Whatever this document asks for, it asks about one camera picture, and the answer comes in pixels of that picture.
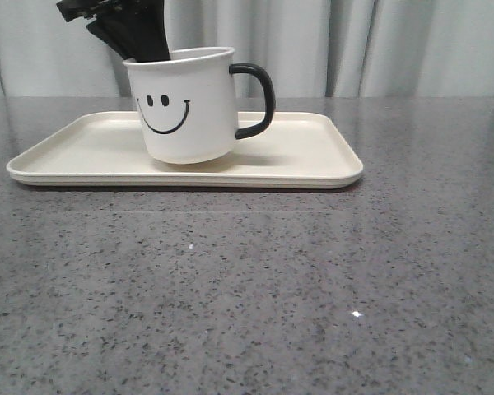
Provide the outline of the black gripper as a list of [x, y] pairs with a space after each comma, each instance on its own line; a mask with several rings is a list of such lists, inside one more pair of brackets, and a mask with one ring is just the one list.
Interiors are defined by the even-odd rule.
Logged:
[[56, 3], [66, 22], [111, 12], [106, 16], [106, 25], [101, 20], [94, 20], [86, 28], [123, 60], [134, 59], [136, 62], [170, 60], [164, 5], [164, 1], [117, 0], [62, 0]]

